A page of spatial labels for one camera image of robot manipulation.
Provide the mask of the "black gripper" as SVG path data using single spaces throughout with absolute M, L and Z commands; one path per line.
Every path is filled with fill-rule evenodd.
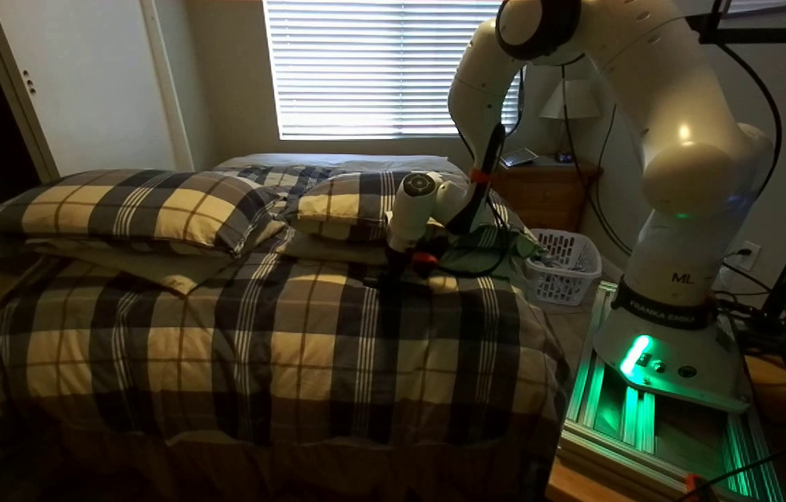
M 409 251 L 389 248 L 388 251 L 385 277 L 389 283 L 419 278 L 420 277 L 420 270 L 419 270 L 419 251 L 416 248 L 409 248 Z

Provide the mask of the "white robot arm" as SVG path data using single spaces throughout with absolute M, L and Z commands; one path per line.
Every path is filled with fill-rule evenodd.
M 612 306 L 651 324 L 706 327 L 721 255 L 754 202 L 773 136 L 734 114 L 675 0 L 501 0 L 473 30 L 448 90 L 448 114 L 473 166 L 453 184 L 406 177 L 388 245 L 412 251 L 433 220 L 453 234 L 480 224 L 505 140 L 501 103 L 529 62 L 584 62 L 597 73 L 625 142 L 608 167 L 629 174 L 649 210 Z

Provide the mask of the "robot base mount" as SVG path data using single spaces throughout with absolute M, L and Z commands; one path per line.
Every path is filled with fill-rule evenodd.
M 591 295 L 559 461 L 632 502 L 786 502 L 727 324 L 610 337 L 612 295 L 612 283 Z

